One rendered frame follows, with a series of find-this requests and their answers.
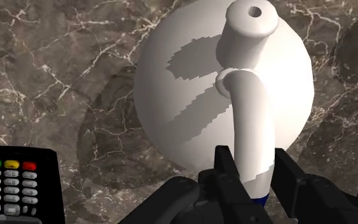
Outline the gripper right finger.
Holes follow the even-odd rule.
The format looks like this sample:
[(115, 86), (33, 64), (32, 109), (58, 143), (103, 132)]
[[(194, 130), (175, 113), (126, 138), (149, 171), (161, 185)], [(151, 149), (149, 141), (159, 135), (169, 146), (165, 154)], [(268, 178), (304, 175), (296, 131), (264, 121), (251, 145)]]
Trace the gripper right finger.
[(351, 195), (325, 177), (305, 173), (281, 148), (275, 150), (271, 187), (286, 215), (298, 224), (358, 224), (358, 193)]

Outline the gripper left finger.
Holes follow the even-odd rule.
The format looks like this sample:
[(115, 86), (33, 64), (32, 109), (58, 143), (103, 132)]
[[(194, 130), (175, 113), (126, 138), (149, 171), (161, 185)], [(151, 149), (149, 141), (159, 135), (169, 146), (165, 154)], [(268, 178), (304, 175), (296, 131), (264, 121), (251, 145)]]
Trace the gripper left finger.
[(273, 224), (239, 180), (230, 149), (216, 146), (214, 167), (198, 181), (175, 176), (119, 224)]

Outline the white round vase with handle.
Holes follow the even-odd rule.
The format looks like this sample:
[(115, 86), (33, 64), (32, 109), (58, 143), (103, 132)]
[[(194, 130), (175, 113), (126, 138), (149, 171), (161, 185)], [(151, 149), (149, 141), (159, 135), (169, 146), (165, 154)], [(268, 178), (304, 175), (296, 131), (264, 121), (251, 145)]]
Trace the white round vase with handle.
[(134, 102), (168, 159), (195, 172), (228, 146), (250, 198), (265, 204), (275, 149), (303, 130), (314, 98), (303, 40), (269, 0), (196, 0), (142, 47)]

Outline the black remote control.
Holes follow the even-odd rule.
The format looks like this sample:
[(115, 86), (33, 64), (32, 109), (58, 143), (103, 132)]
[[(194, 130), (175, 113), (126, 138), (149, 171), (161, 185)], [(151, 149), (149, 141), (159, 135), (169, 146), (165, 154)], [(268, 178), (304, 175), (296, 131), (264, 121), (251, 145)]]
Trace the black remote control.
[(65, 224), (55, 151), (0, 146), (0, 224)]

